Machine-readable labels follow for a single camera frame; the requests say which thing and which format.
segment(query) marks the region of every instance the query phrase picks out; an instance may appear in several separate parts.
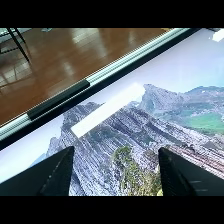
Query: black metal chair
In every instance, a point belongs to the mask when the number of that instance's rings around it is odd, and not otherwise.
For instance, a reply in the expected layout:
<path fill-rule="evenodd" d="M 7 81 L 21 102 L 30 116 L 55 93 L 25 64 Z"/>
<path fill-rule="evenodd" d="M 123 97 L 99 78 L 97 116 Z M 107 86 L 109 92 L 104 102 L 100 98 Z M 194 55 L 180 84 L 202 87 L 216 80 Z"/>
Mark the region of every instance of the black metal chair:
<path fill-rule="evenodd" d="M 17 28 L 14 28 L 14 31 L 12 31 L 11 28 L 6 28 L 6 29 L 7 29 L 7 32 L 3 33 L 3 34 L 0 34 L 0 37 L 10 35 L 12 37 L 13 41 L 16 43 L 17 47 L 12 48 L 12 49 L 8 49 L 6 51 L 1 51 L 1 46 L 0 46 L 0 54 L 5 54 L 5 53 L 8 53 L 10 51 L 19 49 L 21 51 L 21 53 L 23 54 L 23 56 L 26 58 L 26 60 L 29 62 L 29 58 L 27 57 L 25 51 L 23 50 L 22 46 L 20 45 L 19 41 L 17 40 L 17 38 L 14 35 L 14 33 L 16 32 L 18 34 L 18 36 L 22 39 L 22 41 L 24 43 L 26 43 L 26 41 L 24 40 L 24 38 L 21 35 L 21 33 L 19 32 L 19 30 Z"/>

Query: chair leg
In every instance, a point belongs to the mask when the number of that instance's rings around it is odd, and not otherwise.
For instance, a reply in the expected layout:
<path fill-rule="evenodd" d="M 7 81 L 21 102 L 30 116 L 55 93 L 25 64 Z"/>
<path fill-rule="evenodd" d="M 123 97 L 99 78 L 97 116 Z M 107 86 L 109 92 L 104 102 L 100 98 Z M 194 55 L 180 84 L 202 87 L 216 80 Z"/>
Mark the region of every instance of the chair leg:
<path fill-rule="evenodd" d="M 19 32 L 19 30 L 17 28 L 14 28 L 16 33 L 19 35 L 19 37 L 22 39 L 23 43 L 26 43 L 26 41 L 24 40 L 22 34 Z"/>
<path fill-rule="evenodd" d="M 29 58 L 26 56 L 25 51 L 23 50 L 23 48 L 21 47 L 20 43 L 18 42 L 18 40 L 16 39 L 15 35 L 13 34 L 13 32 L 11 31 L 10 28 L 6 28 L 7 31 L 9 32 L 9 34 L 11 35 L 12 39 L 14 40 L 14 42 L 16 43 L 16 45 L 18 46 L 18 48 L 20 49 L 20 51 L 22 52 L 23 56 L 26 58 L 26 60 L 29 62 Z"/>

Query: sky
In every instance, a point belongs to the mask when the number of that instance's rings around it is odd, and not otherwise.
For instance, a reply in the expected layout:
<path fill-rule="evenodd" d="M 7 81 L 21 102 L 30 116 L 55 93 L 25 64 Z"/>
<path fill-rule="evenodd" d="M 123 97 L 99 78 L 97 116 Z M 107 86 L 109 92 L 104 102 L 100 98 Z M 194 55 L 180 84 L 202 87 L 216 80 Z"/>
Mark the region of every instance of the sky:
<path fill-rule="evenodd" d="M 83 101 L 104 103 L 133 83 L 153 84 L 174 92 L 198 86 L 224 86 L 224 41 L 212 40 L 213 32 L 200 30 L 145 63 L 122 79 Z M 59 138 L 63 115 L 0 151 L 0 183 L 27 169 L 47 152 L 50 139 Z"/>

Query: printed landscape picture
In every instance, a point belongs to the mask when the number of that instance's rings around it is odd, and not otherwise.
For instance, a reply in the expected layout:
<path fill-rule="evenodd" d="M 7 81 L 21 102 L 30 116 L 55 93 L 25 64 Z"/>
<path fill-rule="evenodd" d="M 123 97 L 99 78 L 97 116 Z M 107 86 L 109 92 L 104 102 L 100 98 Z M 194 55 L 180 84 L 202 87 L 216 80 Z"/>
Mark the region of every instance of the printed landscape picture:
<path fill-rule="evenodd" d="M 224 178 L 224 88 L 144 89 L 140 102 L 130 102 L 79 139 L 71 127 L 100 104 L 64 113 L 61 137 L 51 139 L 47 157 L 75 147 L 70 195 L 162 195 L 162 146 Z"/>

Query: wooden floor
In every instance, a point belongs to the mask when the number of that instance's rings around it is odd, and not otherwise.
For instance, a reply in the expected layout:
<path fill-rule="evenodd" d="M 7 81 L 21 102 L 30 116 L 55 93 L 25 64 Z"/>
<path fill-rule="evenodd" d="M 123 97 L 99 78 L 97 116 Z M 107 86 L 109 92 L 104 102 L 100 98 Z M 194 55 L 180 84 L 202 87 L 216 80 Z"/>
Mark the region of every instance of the wooden floor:
<path fill-rule="evenodd" d="M 167 28 L 31 29 L 19 50 L 0 55 L 0 125 L 29 110 L 156 36 Z M 9 40 L 2 50 L 11 48 Z"/>

